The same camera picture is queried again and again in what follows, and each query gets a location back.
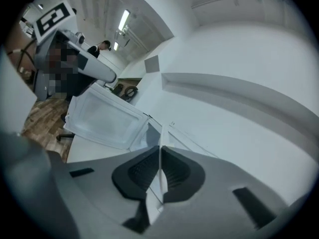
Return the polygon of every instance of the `desk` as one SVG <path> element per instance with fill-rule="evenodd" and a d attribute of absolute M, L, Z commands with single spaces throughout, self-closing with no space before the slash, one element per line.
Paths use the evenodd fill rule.
<path fill-rule="evenodd" d="M 67 163 L 107 158 L 130 152 L 128 149 L 117 149 L 74 136 Z"/>

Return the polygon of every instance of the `person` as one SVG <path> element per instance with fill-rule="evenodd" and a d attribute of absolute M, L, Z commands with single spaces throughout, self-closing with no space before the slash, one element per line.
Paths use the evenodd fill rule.
<path fill-rule="evenodd" d="M 99 55 L 100 55 L 100 51 L 101 50 L 106 50 L 106 49 L 108 49 L 108 50 L 112 49 L 111 48 L 111 43 L 108 40 L 101 42 L 99 45 L 92 46 L 91 48 L 89 48 L 87 50 L 87 52 L 92 54 L 94 57 L 98 58 Z"/>

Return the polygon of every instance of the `black rubber pad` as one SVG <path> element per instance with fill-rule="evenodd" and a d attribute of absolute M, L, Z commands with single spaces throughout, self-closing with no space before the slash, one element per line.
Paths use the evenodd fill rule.
<path fill-rule="evenodd" d="M 155 146 L 113 171 L 113 183 L 125 198 L 146 199 L 146 190 L 159 170 L 159 149 Z"/>
<path fill-rule="evenodd" d="M 150 226 L 146 201 L 141 201 L 135 217 L 126 220 L 122 225 L 128 229 L 142 234 Z"/>
<path fill-rule="evenodd" d="M 164 203 L 186 201 L 204 184 L 204 169 L 195 161 L 163 146 L 161 166 L 167 179 Z"/>
<path fill-rule="evenodd" d="M 233 193 L 255 223 L 256 228 L 260 229 L 276 218 L 276 215 L 274 215 L 248 188 L 236 189 Z"/>
<path fill-rule="evenodd" d="M 94 172 L 92 168 L 84 168 L 84 169 L 72 171 L 70 172 L 70 175 L 74 178 L 74 177 L 78 177 L 78 176 L 85 175 L 92 172 Z"/>

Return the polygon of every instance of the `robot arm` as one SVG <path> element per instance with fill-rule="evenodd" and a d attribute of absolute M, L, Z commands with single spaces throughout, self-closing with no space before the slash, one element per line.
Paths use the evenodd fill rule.
<path fill-rule="evenodd" d="M 112 69 L 81 48 L 84 35 L 78 32 L 75 13 L 67 1 L 49 10 L 33 27 L 37 40 L 34 65 L 38 70 L 34 92 L 39 100 L 63 92 L 68 81 L 69 86 L 74 84 L 70 82 L 72 74 L 81 73 L 107 83 L 116 80 Z"/>

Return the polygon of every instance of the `white wall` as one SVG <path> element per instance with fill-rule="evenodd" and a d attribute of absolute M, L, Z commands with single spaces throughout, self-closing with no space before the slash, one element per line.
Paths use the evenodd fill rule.
<path fill-rule="evenodd" d="M 254 23 L 200 27 L 166 72 L 237 78 L 278 91 L 319 116 L 319 56 L 305 39 Z"/>
<path fill-rule="evenodd" d="M 42 16 L 42 13 L 35 8 L 33 4 L 29 4 L 30 9 L 27 11 L 27 13 L 24 15 L 24 18 L 31 22 L 34 23 L 37 19 L 39 19 Z"/>
<path fill-rule="evenodd" d="M 137 95 L 130 102 L 131 105 L 145 114 L 151 115 L 152 108 L 161 96 L 161 89 L 166 85 L 166 80 L 160 72 L 147 73 L 137 85 Z"/>
<path fill-rule="evenodd" d="M 147 53 L 143 55 L 142 57 L 133 60 L 131 63 L 127 65 L 127 67 L 124 69 L 122 74 L 119 76 L 119 78 L 122 79 L 141 79 L 146 74 L 145 69 L 145 63 L 144 60 L 147 59 L 148 55 L 150 53 Z"/>
<path fill-rule="evenodd" d="M 0 68 L 0 131 L 21 133 L 36 95 L 24 83 L 3 48 L 0 49 Z"/>
<path fill-rule="evenodd" d="M 183 45 L 184 39 L 182 37 L 173 37 L 162 42 L 154 50 L 129 63 L 120 78 L 142 78 L 147 73 L 145 60 L 154 56 L 159 57 L 158 60 L 160 71 L 165 71 L 172 61 L 177 57 Z"/>
<path fill-rule="evenodd" d="M 226 21 L 261 22 L 286 27 L 317 45 L 312 30 L 291 0 L 211 0 L 193 8 L 200 25 Z"/>
<path fill-rule="evenodd" d="M 162 18 L 174 36 L 188 35 L 199 26 L 190 0 L 145 0 Z"/>
<path fill-rule="evenodd" d="M 228 103 L 251 116 L 294 130 L 240 102 L 200 88 L 170 83 L 161 91 L 150 115 L 163 124 L 174 122 L 190 139 L 252 174 L 288 204 L 310 190 L 319 167 L 305 151 L 260 124 L 214 105 L 216 103 Z"/>
<path fill-rule="evenodd" d="M 214 74 L 163 73 L 169 82 L 210 87 L 284 120 L 310 138 L 319 138 L 319 117 L 305 106 L 275 90 L 238 78 Z"/>

